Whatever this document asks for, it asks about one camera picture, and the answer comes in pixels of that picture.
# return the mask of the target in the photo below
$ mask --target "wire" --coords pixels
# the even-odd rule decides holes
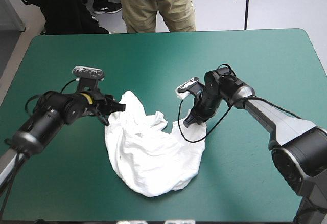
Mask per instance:
[[[69,81],[62,89],[61,89],[61,91],[60,91],[60,93],[62,94],[62,92],[65,90],[65,88],[68,86],[68,85],[70,85],[72,82],[75,82],[76,81],[76,79],[73,79],[73,80],[71,80],[71,81]]]
[[[30,113],[30,111],[29,111],[29,108],[28,108],[28,105],[29,105],[29,103],[32,101],[32,100],[35,100],[36,98],[40,98],[42,95],[34,95],[34,96],[32,96],[31,98],[29,98],[27,101],[26,101],[26,103],[25,103],[25,107],[24,107],[24,110],[25,110],[25,112],[31,117],[32,116],[32,114]]]
[[[13,183],[14,183],[15,176],[17,175],[19,156],[20,156],[20,153],[17,153],[16,158],[15,158],[14,167],[13,167],[13,170],[12,170],[12,174],[11,174],[10,179],[9,179],[6,196],[4,198],[4,201],[2,202],[2,206],[1,206],[1,209],[0,209],[0,224],[3,222],[2,217],[3,217],[4,211],[5,211],[5,207],[6,207],[8,198],[9,198],[11,188],[12,188]]]
[[[182,137],[187,141],[187,142],[191,142],[191,143],[196,143],[196,142],[200,142],[200,141],[202,141],[202,140],[204,140],[219,124],[220,124],[220,122],[227,116],[227,114],[230,112],[230,110],[233,108],[233,106],[236,104],[236,103],[238,103],[238,102],[240,102],[240,101],[243,101],[243,108],[245,108],[245,102],[247,101],[247,100],[260,100],[260,101],[264,101],[264,102],[266,102],[267,104],[269,104],[269,105],[271,105],[271,106],[273,106],[273,107],[275,107],[275,108],[277,108],[277,109],[279,109],[279,110],[282,110],[282,111],[284,111],[284,112],[286,112],[286,113],[288,113],[288,114],[290,114],[290,115],[292,115],[292,116],[294,116],[294,117],[296,117],[296,118],[299,118],[299,119],[301,119],[301,117],[299,117],[298,115],[296,115],[296,114],[294,114],[294,113],[292,113],[292,112],[290,112],[290,111],[288,111],[288,110],[286,110],[286,109],[284,109],[284,108],[281,108],[281,107],[279,107],[279,106],[277,106],[277,105],[275,105],[275,104],[273,104],[273,103],[271,103],[271,102],[269,102],[269,101],[267,101],[267,100],[265,100],[265,99],[263,99],[263,98],[259,98],[259,97],[256,97],[256,96],[250,96],[250,97],[244,97],[244,98],[240,98],[240,99],[238,99],[238,100],[236,100],[233,104],[231,104],[230,105],[230,107],[228,108],[228,110],[225,112],[225,114],[218,120],[218,122],[212,127],[212,129],[210,129],[210,131],[204,136],[204,137],[202,137],[201,139],[198,139],[198,140],[195,140],[195,141],[190,141],[189,139],[187,139],[186,137],[185,137],[185,135],[183,134],[183,132],[182,132],[182,129],[181,129],[181,127],[180,127],[180,123],[179,123],[179,119],[180,119],[180,111],[181,111],[181,107],[182,107],[182,103],[183,103],[183,100],[181,101],[181,103],[180,103],[180,105],[179,105],[179,109],[178,109],[178,118],[177,118],[177,124],[178,124],[178,128],[179,128],[179,131],[180,131],[180,133],[181,133],[181,135],[182,135]]]

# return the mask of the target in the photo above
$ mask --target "white floor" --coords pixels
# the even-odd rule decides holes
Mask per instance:
[[[199,31],[241,30],[244,27],[245,0],[193,0]],[[0,79],[0,103],[33,36],[44,25],[37,7],[11,0],[27,25],[12,59]],[[302,28],[307,31],[319,59],[327,71],[327,0],[250,0],[248,29]],[[91,11],[92,0],[87,7]],[[125,33],[121,12],[97,15],[100,25],[109,31]],[[168,31],[158,17],[157,31]]]

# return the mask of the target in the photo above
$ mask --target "sneaker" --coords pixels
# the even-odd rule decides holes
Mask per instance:
[[[93,7],[93,12],[95,14],[103,14],[103,13],[118,13],[122,9],[122,4],[120,3],[112,3],[108,2],[106,7],[103,8],[95,8]]]

